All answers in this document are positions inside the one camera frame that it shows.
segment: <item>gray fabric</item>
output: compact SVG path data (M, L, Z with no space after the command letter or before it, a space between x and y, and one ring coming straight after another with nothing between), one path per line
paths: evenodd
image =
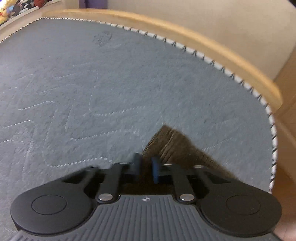
M192 205L177 203L171 195L127 196L100 205L82 226L66 234L36 237L19 232L11 241L277 241L273 234L232 237L210 227Z
M0 75L4 240L15 230L9 207L17 195L89 164L126 160L163 123L240 180L268 190L264 107L167 43L98 23L39 20L1 44Z

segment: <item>wooden floor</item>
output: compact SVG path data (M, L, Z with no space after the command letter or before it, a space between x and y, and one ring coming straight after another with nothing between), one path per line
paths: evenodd
M282 205L282 217L275 234L284 241L296 241L296 184L278 166L272 194Z

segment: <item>silver screw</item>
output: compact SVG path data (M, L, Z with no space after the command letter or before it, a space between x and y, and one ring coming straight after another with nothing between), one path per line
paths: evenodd
M102 193L99 195L99 199L101 201L110 201L112 198L113 198L113 196L110 193Z
M194 168L203 168L203 165L195 165Z
M180 199L182 201L190 202L194 199L194 196L190 193L184 193L180 196Z

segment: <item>black and white striped trim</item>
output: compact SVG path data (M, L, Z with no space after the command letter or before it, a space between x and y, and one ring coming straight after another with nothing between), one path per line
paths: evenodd
M96 20L87 20L87 19L78 19L78 18L47 18L47 17L42 17L41 19L63 19L63 20L76 20L76 21L86 21L86 22L106 24L106 25L110 25L112 27L123 28L124 30L127 30L127 31L139 33L139 34L144 35L144 36L148 36L148 37L151 37L151 38L158 39L158 40L163 41L163 42L165 42L167 44L170 44L170 45L172 45L172 46L174 46L174 47L176 47L176 48L178 48L180 50L183 50L186 53L189 53L189 54L191 54L193 56L196 56L197 58L202 59L207 64L212 65L216 69L222 71L231 80L237 82L239 85L244 87L250 94L252 94L264 106L265 111L266 111L266 113L268 115L268 120L269 120L269 124L270 124L270 128L271 128L271 136L272 136L272 168L271 168L271 179L270 179L270 184L269 184L269 192L271 193L272 188L274 186L274 179L275 179L275 175L276 175L276 162L277 162L277 158L278 158L278 151L277 151L277 149L278 149L278 141L277 141L276 127L275 127L275 123L274 123L275 121L274 121L274 117L273 117L272 112L271 112L271 108L268 105L267 101L265 100L265 98L258 91L256 91L254 89L253 86L251 86L246 81L244 81L241 77L239 77L238 75L233 73L230 69L224 67L222 64L214 61L210 57L205 56L204 53L202 53L202 52L200 52L198 50L189 48L189 47L187 47L187 46L185 46L185 45L183 45L183 44L181 44L179 42L176 42L176 41L174 41L172 39L169 39L169 38L166 38L166 37L154 34L154 33L150 33L150 32L147 32L147 31L140 30L140 29L136 29L136 28L132 28L132 27L128 27L128 26L123 26L123 25L119 25L119 24L115 24L115 23L107 23L107 22L101 22L101 21L96 21ZM1 42L5 41L11 35L7 36Z

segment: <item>brown cloth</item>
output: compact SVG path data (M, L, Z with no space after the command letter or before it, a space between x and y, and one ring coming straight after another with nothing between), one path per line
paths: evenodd
M195 165L203 165L222 172L228 177L234 177L230 172L219 166L211 157L197 149L181 132L162 126L149 141L143 151L142 175L138 185L126 185L123 193L126 194L169 194L173 187L153 184L151 158L159 156L162 163L178 164L183 169Z

